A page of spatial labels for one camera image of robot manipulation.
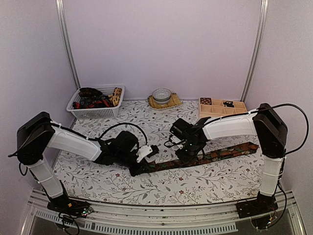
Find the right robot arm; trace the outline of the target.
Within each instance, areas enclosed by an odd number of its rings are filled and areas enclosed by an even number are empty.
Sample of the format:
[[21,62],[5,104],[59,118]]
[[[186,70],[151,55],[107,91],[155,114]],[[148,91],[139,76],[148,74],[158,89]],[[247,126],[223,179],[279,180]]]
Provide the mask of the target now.
[[[158,128],[161,130],[162,137],[165,139],[170,135],[170,128],[172,124],[179,118],[178,114],[181,114],[183,118],[189,119],[189,122],[197,122],[197,115],[195,115],[195,102],[188,102],[184,105],[185,108],[179,108],[179,111],[170,112],[170,114],[163,114],[163,117],[159,119]],[[305,124],[301,114],[299,115],[297,110],[292,107],[277,108],[282,119],[288,125],[288,149],[296,147],[299,142],[302,141],[303,131],[305,131]],[[305,153],[305,150],[309,150],[308,147],[313,145],[313,113],[306,112],[309,118],[310,133],[308,142],[303,146],[303,149],[290,154],[286,159],[285,173],[282,181],[283,186],[286,189],[291,189],[294,193],[294,197],[300,207],[302,215],[308,217],[308,213],[313,211],[312,195],[309,196],[310,189],[313,189],[309,183],[311,176],[306,177],[305,173],[299,173],[301,166],[305,165],[305,160],[309,160],[308,156],[304,157],[301,154]],[[259,145],[257,136],[254,135],[235,135],[226,137],[224,135],[221,138],[213,139],[207,143],[205,151],[212,151],[215,149],[221,149],[232,145],[241,144],[244,142],[252,142]],[[237,201],[239,199],[248,199],[256,196],[261,185],[261,174],[263,170],[263,156],[260,156],[262,150],[259,148],[255,154],[247,156],[240,156],[237,158],[227,159],[225,161],[218,161],[211,164],[197,166],[194,168],[174,169],[167,170],[164,175],[165,184],[161,184],[159,180],[159,186],[162,186],[163,195],[157,200],[156,194],[154,203],[157,201],[160,205],[197,205],[206,203],[223,203],[228,201]]]

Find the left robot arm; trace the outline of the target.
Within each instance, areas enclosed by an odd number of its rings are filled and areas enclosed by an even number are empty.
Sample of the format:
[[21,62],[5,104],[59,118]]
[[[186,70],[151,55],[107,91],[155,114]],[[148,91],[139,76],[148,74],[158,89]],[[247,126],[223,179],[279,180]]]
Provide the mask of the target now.
[[40,112],[17,130],[17,149],[9,157],[17,157],[42,186],[49,199],[48,209],[77,215],[90,208],[88,202],[69,198],[64,184],[46,162],[46,149],[56,149],[100,165],[120,164],[136,176],[149,169],[147,158],[157,154],[156,145],[139,145],[138,138],[129,131],[121,131],[115,138],[89,138],[54,122],[49,113]]

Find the brown green patterned tie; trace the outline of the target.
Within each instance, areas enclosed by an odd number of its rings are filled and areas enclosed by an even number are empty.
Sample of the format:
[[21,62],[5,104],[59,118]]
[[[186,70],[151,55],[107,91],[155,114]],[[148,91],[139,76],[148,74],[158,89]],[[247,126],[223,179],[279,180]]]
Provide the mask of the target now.
[[181,160],[173,160],[162,163],[150,162],[146,167],[143,168],[141,173],[153,173],[163,170],[175,169],[175,168],[186,168],[198,165],[209,164],[216,161],[226,160],[242,155],[254,154],[257,152],[259,145],[245,142],[238,145],[230,146],[224,149],[218,149],[206,154],[197,155],[193,160],[183,162]]

